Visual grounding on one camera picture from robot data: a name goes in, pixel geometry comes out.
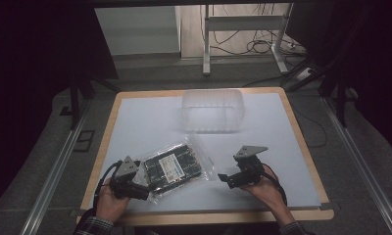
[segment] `hand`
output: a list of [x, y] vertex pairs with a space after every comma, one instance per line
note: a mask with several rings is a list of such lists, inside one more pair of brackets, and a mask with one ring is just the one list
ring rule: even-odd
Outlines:
[[114, 223], [125, 212], [130, 198], [116, 198], [109, 186], [110, 180], [110, 178], [105, 180], [99, 192], [96, 216]]
[[[267, 174], [274, 176], [278, 180], [278, 177], [267, 165], [264, 165], [264, 170]], [[240, 188], [251, 193], [254, 197], [266, 204], [275, 216], [280, 227], [295, 221], [291, 211], [285, 206], [281, 194], [269, 179], [262, 177], [257, 184], [247, 184]]]

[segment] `table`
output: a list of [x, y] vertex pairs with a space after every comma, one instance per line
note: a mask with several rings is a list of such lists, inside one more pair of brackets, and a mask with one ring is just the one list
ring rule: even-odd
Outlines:
[[[334, 216], [332, 209], [326, 210], [324, 207], [329, 204], [327, 195], [324, 191], [322, 183], [319, 179], [319, 174], [313, 163], [311, 155], [308, 151], [307, 145], [302, 136], [301, 130], [294, 117], [294, 114], [288, 103], [288, 99], [281, 88], [267, 87], [267, 88], [244, 88], [240, 89], [243, 94], [264, 94], [277, 93], [283, 104], [283, 108], [287, 113], [291, 127], [295, 134], [295, 138], [301, 149], [307, 169], [310, 172], [313, 183], [317, 189], [319, 200], [322, 204], [320, 208], [295, 210], [293, 215], [297, 220], [317, 220], [317, 219], [331, 219]], [[107, 127], [101, 142], [101, 146], [92, 169], [92, 173], [87, 185], [87, 189], [82, 201], [81, 208], [87, 210], [95, 185], [99, 180], [100, 172], [103, 167], [106, 154], [109, 149], [111, 136], [114, 132], [114, 125], [117, 120], [120, 105], [123, 99], [131, 98], [148, 98], [148, 97], [177, 97], [183, 94], [183, 90], [171, 91], [142, 91], [142, 92], [122, 92], [117, 96], [113, 109], [111, 111]], [[269, 211], [186, 211], [186, 212], [145, 212], [145, 213], [126, 213], [116, 225], [128, 226], [146, 226], [146, 225], [178, 225], [178, 224], [216, 224], [216, 223], [247, 223], [247, 222], [261, 222], [261, 221], [275, 221], [274, 217]]]

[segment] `gray carpet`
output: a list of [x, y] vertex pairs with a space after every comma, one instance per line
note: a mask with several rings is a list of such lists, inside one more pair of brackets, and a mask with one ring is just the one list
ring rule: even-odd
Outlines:
[[[122, 68], [119, 69], [120, 80], [112, 82], [125, 91], [170, 90], [241, 87], [252, 81], [279, 76], [275, 63], [267, 58], [238, 64], [234, 64], [231, 59], [213, 61], [209, 77], [202, 75], [202, 66], [198, 65], [200, 62], [190, 64], [194, 65]], [[279, 81], [280, 79], [268, 79], [253, 86], [278, 86]], [[94, 87], [97, 94], [92, 100], [82, 129], [94, 131], [92, 144], [88, 152], [71, 154], [37, 234], [70, 234], [74, 230], [74, 212], [80, 207], [116, 96], [99, 84], [94, 83]], [[289, 93], [288, 97], [335, 210], [335, 216], [331, 220], [302, 221], [302, 224], [317, 234], [390, 234], [323, 108], [317, 87], [318, 81], [298, 92]], [[68, 94], [65, 91], [55, 97], [53, 113], [37, 145], [0, 200], [0, 234], [20, 233], [43, 182], [66, 141], [71, 117], [60, 116], [59, 113], [63, 107], [70, 105]], [[347, 105], [346, 120], [358, 147], [392, 202], [392, 149], [354, 109], [353, 103]], [[114, 234], [121, 233], [120, 228], [114, 231]]]

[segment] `sleeve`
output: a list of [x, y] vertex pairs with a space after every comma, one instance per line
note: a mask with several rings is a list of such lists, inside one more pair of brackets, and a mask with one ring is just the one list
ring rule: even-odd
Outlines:
[[76, 235], [109, 235], [114, 224], [105, 219], [91, 216], [76, 230]]
[[279, 234], [281, 235], [309, 235], [313, 233], [307, 232], [303, 226], [296, 222], [289, 223], [284, 227], [279, 229]]

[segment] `clear plastic container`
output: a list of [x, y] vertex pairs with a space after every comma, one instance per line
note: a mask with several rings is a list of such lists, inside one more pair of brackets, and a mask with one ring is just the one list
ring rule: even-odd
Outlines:
[[244, 114], [242, 93], [237, 89], [187, 90], [183, 94], [181, 117], [188, 131], [237, 131]]

